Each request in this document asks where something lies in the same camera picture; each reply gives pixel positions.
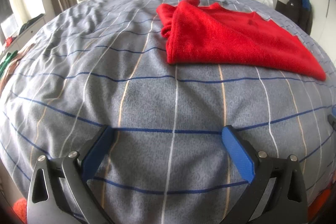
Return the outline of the grey checked bed cover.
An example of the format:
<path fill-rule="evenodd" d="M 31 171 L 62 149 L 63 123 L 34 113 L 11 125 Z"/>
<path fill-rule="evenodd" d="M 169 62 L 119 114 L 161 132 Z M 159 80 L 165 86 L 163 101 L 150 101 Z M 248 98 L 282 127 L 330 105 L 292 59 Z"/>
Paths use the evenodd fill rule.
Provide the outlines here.
<path fill-rule="evenodd" d="M 1 161 L 23 195 L 40 155 L 115 129 L 88 182 L 117 223 L 218 223 L 246 188 L 221 141 L 230 124 L 273 157 L 295 154 L 313 202 L 335 171 L 335 66 L 286 16 L 254 0 L 200 0 L 273 20 L 326 80 L 262 67 L 169 65 L 156 9 L 182 0 L 87 0 L 33 37 L 1 94 Z"/>

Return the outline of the red knit sweater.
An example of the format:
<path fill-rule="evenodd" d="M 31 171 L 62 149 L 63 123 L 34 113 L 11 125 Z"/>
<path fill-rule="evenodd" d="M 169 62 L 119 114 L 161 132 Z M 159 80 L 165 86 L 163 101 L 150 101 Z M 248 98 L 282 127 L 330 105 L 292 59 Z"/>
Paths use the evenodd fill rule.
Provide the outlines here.
<path fill-rule="evenodd" d="M 169 64 L 249 65 L 326 80 L 325 71 L 297 36 L 257 12 L 183 0 L 177 6 L 159 5 L 157 14 Z"/>

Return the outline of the dark clothes on cabinet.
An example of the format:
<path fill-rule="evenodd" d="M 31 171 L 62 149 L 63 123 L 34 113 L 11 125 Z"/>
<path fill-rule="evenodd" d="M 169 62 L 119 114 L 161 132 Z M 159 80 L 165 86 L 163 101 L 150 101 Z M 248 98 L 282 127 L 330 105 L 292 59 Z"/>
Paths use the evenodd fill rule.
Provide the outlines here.
<path fill-rule="evenodd" d="M 28 29 L 32 24 L 34 24 L 36 21 L 41 19 L 44 16 L 44 14 L 39 14 L 38 16 L 28 20 L 25 24 L 21 26 L 21 29 L 19 31 L 19 35 L 21 35 L 26 29 Z"/>

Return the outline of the white window cabinet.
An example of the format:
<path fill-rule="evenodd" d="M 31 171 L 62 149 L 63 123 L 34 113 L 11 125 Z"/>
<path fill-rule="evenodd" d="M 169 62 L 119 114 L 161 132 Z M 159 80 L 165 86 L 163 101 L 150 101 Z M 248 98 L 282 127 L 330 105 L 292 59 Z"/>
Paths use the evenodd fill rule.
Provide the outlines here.
<path fill-rule="evenodd" d="M 32 37 L 46 24 L 45 16 L 40 17 L 36 22 L 26 28 L 14 41 L 8 46 L 1 46 L 1 58 L 6 55 L 7 52 L 13 52 L 21 50 L 26 43 L 28 43 Z"/>

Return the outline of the black and blue jacket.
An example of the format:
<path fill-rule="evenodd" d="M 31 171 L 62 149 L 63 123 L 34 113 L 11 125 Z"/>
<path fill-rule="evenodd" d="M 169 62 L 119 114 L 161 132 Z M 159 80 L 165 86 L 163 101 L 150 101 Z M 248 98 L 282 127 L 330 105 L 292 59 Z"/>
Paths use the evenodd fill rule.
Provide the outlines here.
<path fill-rule="evenodd" d="M 310 35 L 313 11 L 309 0 L 289 0 L 286 4 L 278 0 L 275 10 L 285 15 Z"/>

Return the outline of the green garment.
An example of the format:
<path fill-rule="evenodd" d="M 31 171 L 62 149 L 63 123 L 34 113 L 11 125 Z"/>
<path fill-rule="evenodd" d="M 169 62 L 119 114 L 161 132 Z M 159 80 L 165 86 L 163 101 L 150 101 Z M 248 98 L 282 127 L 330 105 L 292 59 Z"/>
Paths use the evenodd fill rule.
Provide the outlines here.
<path fill-rule="evenodd" d="M 9 63 L 13 60 L 13 58 L 18 54 L 18 50 L 13 51 L 13 52 L 7 52 L 5 55 L 5 58 L 1 62 L 0 66 L 0 78 L 3 76 L 5 69 L 9 65 Z"/>

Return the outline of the small red item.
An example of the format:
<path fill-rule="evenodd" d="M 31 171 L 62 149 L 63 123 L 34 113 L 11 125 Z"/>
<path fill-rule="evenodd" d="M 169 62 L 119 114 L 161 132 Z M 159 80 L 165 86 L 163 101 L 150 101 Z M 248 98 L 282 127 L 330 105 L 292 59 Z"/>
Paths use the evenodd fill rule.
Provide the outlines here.
<path fill-rule="evenodd" d="M 9 37 L 6 39 L 6 47 L 9 47 L 11 45 L 11 43 L 13 42 L 13 37 Z"/>

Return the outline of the orange trousers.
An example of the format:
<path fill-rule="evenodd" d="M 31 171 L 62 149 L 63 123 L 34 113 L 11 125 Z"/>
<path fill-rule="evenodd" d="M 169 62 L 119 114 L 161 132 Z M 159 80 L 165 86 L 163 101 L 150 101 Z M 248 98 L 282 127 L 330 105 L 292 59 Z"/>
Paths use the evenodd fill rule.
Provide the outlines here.
<path fill-rule="evenodd" d="M 331 195 L 331 187 L 323 190 L 308 208 L 308 220 L 312 221 Z M 12 209 L 22 223 L 27 223 L 27 201 L 25 198 L 18 199 Z"/>

